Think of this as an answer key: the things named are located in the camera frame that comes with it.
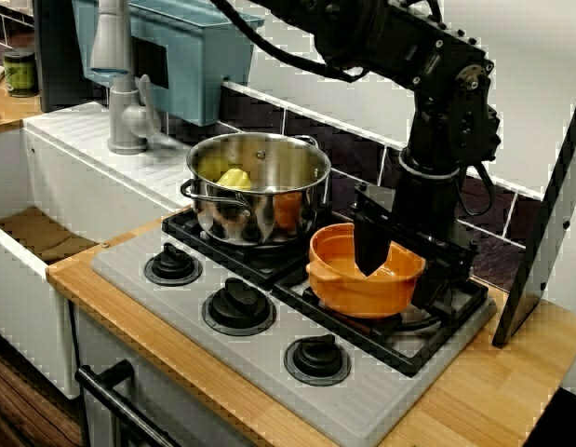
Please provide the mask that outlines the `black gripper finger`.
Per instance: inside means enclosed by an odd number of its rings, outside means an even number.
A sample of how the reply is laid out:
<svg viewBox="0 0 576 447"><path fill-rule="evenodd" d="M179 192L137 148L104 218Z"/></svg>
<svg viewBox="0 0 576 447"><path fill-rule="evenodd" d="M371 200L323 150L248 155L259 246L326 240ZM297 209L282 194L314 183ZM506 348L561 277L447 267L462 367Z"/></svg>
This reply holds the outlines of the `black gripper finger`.
<svg viewBox="0 0 576 447"><path fill-rule="evenodd" d="M416 282L412 304L417 308L428 310L442 297L454 279L455 272L452 266L429 262Z"/></svg>
<svg viewBox="0 0 576 447"><path fill-rule="evenodd" d="M365 277L377 271L388 258L391 240L365 215L354 218L355 264Z"/></svg>

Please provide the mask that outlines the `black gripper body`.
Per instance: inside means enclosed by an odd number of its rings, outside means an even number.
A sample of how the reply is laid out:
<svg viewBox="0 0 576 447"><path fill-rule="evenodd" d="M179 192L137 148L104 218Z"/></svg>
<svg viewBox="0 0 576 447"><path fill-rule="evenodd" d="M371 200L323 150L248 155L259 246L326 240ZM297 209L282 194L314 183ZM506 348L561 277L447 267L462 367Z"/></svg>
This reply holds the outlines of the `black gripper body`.
<svg viewBox="0 0 576 447"><path fill-rule="evenodd" d="M458 180L462 169L439 173L408 154L398 156L399 180L394 189L361 183L355 187L352 218L365 215L390 240L427 263L449 264L454 280L466 280L478 253L477 243L456 220Z"/></svg>

